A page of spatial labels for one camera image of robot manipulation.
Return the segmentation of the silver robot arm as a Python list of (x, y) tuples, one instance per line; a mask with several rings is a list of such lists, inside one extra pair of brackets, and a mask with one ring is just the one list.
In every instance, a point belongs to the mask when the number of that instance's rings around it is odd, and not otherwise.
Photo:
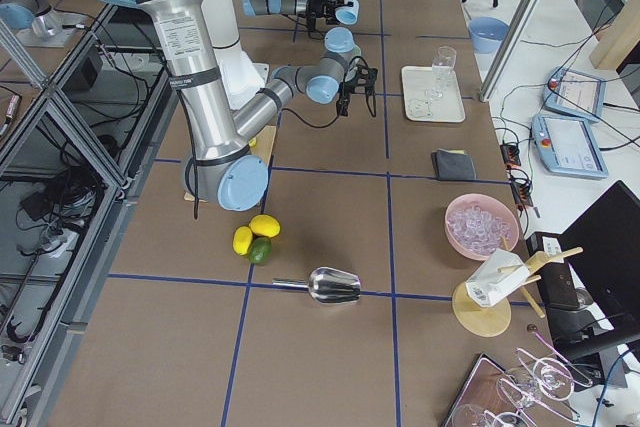
[(277, 68), (268, 80), (240, 46), (232, 0), (100, 1), (151, 18), (191, 139), (184, 188), (230, 211), (254, 207), (268, 186), (268, 167), (251, 153), (251, 139), (299, 94), (319, 104), (339, 99), (362, 61), (350, 30), (357, 0), (243, 0), (250, 17), (295, 15), (329, 24), (318, 63)]
[(318, 19), (328, 26), (357, 23), (359, 15), (358, 0), (243, 0), (246, 16), (282, 15), (294, 23), (304, 21), (307, 33), (319, 33), (316, 28)]

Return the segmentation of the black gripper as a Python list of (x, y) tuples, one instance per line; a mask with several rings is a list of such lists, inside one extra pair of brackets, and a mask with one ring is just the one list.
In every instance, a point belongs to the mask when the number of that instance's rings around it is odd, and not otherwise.
[(350, 105), (350, 95), (358, 88), (362, 88), (367, 96), (367, 109), (370, 115), (377, 114), (377, 100), (375, 84), (378, 77), (378, 69), (357, 65), (354, 73), (342, 83), (342, 94), (336, 100), (336, 115), (347, 117)]
[(316, 30), (316, 21), (324, 19), (327, 25), (335, 25), (335, 5), (343, 5), (344, 0), (307, 0), (305, 25), (308, 30)]

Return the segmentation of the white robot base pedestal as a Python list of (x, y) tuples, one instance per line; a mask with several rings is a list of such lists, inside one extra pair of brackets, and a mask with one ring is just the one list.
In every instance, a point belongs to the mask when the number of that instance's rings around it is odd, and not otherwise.
[(205, 23), (232, 110), (239, 110), (266, 84), (269, 65), (244, 51), (232, 0), (204, 0)]

